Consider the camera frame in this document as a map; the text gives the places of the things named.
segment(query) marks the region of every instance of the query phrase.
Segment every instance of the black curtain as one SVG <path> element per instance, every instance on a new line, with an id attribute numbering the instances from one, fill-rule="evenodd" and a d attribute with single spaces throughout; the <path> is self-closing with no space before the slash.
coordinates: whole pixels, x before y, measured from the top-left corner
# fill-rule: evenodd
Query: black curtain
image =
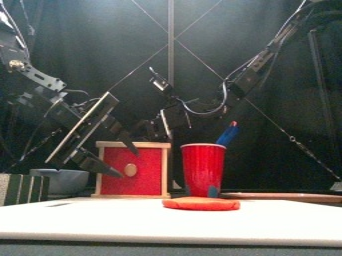
<path id="1" fill-rule="evenodd" d="M 265 49 L 301 2 L 175 0 L 174 23 L 170 24 L 170 1 L 166 0 L 24 1 L 28 22 L 36 32 L 32 37 L 20 1 L 4 1 L 30 42 L 34 66 L 59 77 L 68 89 L 89 93 L 89 96 L 70 93 L 70 102 L 101 97 L 110 90 L 121 100 L 114 114 L 129 129 L 139 120 L 155 118 L 166 106 L 165 97 L 149 82 L 149 67 L 169 76 L 170 26 L 175 33 L 177 95 L 185 100 L 199 98 L 207 103 L 218 95 L 222 78 Z M 320 31 L 336 133 L 341 128 L 340 32 L 340 22 L 329 23 Z M 341 170 L 340 152 L 332 152 L 306 33 L 282 50 L 268 82 L 254 90 L 250 99 L 320 159 L 334 170 Z M 231 120 L 239 122 L 241 134 L 227 150 L 225 188 L 329 188 L 334 182 L 332 175 L 246 102 L 222 118 L 194 118 L 191 129 L 175 130 L 173 173 L 181 185 L 179 146 L 190 142 L 215 142 Z M 86 146 L 98 154 L 95 141 L 113 139 L 106 131 L 98 131 Z M 38 165 L 39 162 L 28 160 L 18 171 Z"/>

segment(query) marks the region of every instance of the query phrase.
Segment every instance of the red box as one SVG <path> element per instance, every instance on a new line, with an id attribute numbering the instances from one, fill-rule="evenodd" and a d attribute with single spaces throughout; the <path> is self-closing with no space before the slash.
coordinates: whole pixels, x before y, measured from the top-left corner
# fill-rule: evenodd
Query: red box
<path id="1" fill-rule="evenodd" d="M 169 198 L 167 160 L 170 143 L 135 142 L 137 156 L 122 142 L 98 141 L 101 159 L 113 166 L 123 178 L 98 174 L 98 197 Z"/>

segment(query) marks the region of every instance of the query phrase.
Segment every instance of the pen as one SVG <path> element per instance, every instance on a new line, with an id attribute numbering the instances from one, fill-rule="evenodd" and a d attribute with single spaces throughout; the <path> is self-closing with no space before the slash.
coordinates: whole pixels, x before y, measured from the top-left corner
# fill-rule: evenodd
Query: pen
<path id="1" fill-rule="evenodd" d="M 233 121 L 230 123 L 229 128 L 223 132 L 223 134 L 219 136 L 217 140 L 217 144 L 227 147 L 233 139 L 235 138 L 237 134 L 239 133 L 239 127 L 238 127 L 238 122 Z"/>

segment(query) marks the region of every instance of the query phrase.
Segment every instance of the red plastic cup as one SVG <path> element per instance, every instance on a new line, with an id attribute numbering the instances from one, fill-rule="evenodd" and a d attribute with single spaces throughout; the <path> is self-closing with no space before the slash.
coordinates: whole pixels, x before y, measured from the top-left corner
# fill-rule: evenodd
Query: red plastic cup
<path id="1" fill-rule="evenodd" d="M 218 197 L 226 147 L 218 144 L 194 143 L 181 146 L 181 149 L 187 195 Z"/>

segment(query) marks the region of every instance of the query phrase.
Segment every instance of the white table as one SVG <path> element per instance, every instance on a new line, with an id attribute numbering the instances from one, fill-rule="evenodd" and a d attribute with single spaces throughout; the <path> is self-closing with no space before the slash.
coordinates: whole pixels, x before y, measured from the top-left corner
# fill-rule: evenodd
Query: white table
<path id="1" fill-rule="evenodd" d="M 241 202 L 241 210 L 221 212 L 167 209 L 161 199 L 74 198 L 7 206 L 0 208 L 0 239 L 342 248 L 341 207 Z"/>

